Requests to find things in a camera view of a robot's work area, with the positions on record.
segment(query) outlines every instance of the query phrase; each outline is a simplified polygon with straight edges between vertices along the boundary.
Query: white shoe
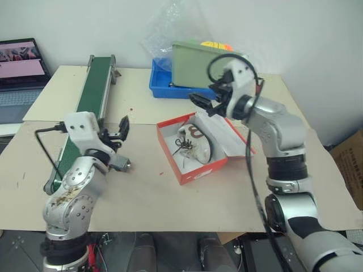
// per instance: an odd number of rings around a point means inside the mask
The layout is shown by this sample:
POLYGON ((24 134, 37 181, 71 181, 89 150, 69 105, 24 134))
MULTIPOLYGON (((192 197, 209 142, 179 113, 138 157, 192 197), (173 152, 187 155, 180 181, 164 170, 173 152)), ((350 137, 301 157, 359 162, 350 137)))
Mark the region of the white shoe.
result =
POLYGON ((212 147, 209 139, 192 124, 184 125, 178 129, 178 137, 181 139, 178 144, 180 152, 185 157, 194 157, 200 163, 207 164, 212 158, 212 147))

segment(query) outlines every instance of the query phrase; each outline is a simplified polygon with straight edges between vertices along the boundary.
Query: laptop screen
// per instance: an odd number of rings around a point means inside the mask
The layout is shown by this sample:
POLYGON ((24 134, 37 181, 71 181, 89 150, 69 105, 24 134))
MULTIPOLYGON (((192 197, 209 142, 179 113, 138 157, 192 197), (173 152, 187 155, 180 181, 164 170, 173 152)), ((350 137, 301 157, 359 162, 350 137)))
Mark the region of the laptop screen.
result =
POLYGON ((34 39, 0 41, 0 86, 41 83, 49 78, 34 39))

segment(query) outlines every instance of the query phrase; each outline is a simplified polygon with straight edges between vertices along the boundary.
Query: laptop keyboard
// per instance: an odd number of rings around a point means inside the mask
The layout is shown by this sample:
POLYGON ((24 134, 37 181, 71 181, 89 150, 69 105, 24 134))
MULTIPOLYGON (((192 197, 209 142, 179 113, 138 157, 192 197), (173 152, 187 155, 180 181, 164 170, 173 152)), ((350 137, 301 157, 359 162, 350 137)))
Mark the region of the laptop keyboard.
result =
POLYGON ((39 96, 41 90, 28 92, 0 92, 0 107, 31 105, 39 96))

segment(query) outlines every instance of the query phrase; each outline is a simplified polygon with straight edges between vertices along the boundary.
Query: plastic bag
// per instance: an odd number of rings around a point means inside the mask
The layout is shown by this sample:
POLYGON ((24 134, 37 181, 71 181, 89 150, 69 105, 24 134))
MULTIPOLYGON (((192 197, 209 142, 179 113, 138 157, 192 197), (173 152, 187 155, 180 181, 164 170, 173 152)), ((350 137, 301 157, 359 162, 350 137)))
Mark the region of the plastic bag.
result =
POLYGON ((158 66, 171 71, 172 43, 213 41, 208 25, 195 0, 171 0, 153 17, 141 45, 158 66))

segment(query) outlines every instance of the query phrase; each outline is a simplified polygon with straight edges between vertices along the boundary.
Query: blue plastic tray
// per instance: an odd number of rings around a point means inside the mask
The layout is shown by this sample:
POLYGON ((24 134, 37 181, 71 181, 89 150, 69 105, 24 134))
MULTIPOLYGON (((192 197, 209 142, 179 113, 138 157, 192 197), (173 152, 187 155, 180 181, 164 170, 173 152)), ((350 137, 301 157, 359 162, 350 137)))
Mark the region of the blue plastic tray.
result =
POLYGON ((171 78, 171 72, 160 68, 153 60, 149 88, 154 97, 189 99, 189 94, 197 92, 209 99, 216 99, 216 94, 211 89, 169 86, 171 78))

